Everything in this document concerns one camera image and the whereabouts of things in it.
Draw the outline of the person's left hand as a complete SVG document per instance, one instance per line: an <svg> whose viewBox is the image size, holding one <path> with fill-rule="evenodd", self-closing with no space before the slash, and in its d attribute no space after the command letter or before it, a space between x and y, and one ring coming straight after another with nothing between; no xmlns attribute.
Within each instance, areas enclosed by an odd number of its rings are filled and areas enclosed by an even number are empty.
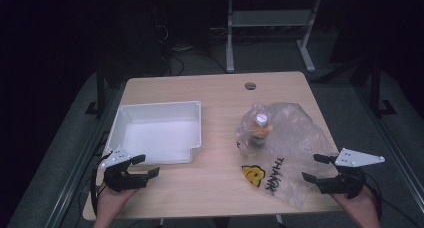
<svg viewBox="0 0 424 228"><path fill-rule="evenodd" d="M114 220L125 207L127 201L137 192L137 189L116 192L108 186L102 187L98 195L96 220Z"/></svg>

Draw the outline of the white plastic tray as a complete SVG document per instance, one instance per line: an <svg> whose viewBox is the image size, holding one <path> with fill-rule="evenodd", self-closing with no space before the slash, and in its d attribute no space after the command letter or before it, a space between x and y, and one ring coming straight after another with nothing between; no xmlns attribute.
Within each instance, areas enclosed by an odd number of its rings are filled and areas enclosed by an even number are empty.
<svg viewBox="0 0 424 228"><path fill-rule="evenodd" d="M117 162L144 154L144 165L190 163L202 146L201 102L170 102L118 107L105 152Z"/></svg>

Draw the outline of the clear printed plastic bag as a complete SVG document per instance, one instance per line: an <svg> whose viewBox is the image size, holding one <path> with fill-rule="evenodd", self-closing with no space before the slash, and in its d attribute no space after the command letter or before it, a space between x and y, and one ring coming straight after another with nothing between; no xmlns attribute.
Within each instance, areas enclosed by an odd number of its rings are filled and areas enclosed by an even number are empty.
<svg viewBox="0 0 424 228"><path fill-rule="evenodd" d="M267 115L271 127L263 147L255 147L250 140L251 124L258 113ZM302 173L323 178L336 174L334 167L314 160L314 154L331 155L336 148L298 104L255 103L243 116L235 135L247 181L298 209L304 206L313 187Z"/></svg>

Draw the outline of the black metal stand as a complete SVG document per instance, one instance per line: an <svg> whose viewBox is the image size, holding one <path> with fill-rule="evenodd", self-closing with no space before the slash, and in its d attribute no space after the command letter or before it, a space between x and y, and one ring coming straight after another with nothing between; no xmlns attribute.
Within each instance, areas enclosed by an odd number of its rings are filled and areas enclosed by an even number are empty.
<svg viewBox="0 0 424 228"><path fill-rule="evenodd" d="M371 67L370 108L377 117L395 115L396 111L389 100L380 99L381 68L379 61L374 58Z"/></svg>
<svg viewBox="0 0 424 228"><path fill-rule="evenodd" d="M106 106L105 96L105 77L101 71L96 72L96 92L97 101L91 102L87 107L86 114L95 114L97 117L101 116Z"/></svg>

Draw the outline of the grey metal desk frame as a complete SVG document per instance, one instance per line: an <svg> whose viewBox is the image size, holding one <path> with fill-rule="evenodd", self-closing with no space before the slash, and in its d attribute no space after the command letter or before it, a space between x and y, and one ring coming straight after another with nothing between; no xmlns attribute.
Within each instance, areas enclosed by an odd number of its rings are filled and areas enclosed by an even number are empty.
<svg viewBox="0 0 424 228"><path fill-rule="evenodd" d="M296 41L305 68L312 73L316 70L307 49L308 41L318 14L321 0L314 0L310 9L300 10L247 10L233 9L233 1L228 1L226 72L234 73L233 29L246 27L304 27L305 33Z"/></svg>

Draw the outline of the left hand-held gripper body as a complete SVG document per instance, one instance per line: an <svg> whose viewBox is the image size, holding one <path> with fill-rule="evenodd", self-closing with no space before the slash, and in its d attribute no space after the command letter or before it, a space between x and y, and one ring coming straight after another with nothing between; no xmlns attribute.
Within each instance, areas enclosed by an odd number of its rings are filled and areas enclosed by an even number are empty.
<svg viewBox="0 0 424 228"><path fill-rule="evenodd" d="M123 148L118 147L110 152L108 157L101 163L104 169L103 181L116 192L129 189L145 188L148 179L147 174L130 174L128 168L131 158Z"/></svg>

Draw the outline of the orange drink bottle white cap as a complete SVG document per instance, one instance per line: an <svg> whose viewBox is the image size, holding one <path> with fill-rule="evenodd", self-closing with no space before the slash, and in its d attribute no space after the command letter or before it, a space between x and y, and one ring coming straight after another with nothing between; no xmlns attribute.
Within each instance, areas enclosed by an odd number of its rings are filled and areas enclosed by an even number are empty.
<svg viewBox="0 0 424 228"><path fill-rule="evenodd" d="M251 124L250 140L252 144L255 147L263 147L270 129L267 115L258 113Z"/></svg>

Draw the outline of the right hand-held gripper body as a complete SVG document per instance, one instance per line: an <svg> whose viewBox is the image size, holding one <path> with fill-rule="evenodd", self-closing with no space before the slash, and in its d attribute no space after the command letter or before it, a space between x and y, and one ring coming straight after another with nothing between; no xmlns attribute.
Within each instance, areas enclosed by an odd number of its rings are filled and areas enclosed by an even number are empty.
<svg viewBox="0 0 424 228"><path fill-rule="evenodd" d="M356 197L365 185L365 172L362 167L384 163L383 156L371 155L343 148L335 156L338 174L333 178L320 179L319 190L322 194L346 194L349 199Z"/></svg>

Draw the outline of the person's right hand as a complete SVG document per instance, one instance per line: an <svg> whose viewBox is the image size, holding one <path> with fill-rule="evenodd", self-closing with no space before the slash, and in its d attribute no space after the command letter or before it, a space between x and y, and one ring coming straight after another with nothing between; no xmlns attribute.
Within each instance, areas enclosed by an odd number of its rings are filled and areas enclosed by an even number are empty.
<svg viewBox="0 0 424 228"><path fill-rule="evenodd" d="M367 187L364 187L356 197L351 199L342 194L331 194L331 197L341 206L357 227L360 223L379 222L376 198Z"/></svg>

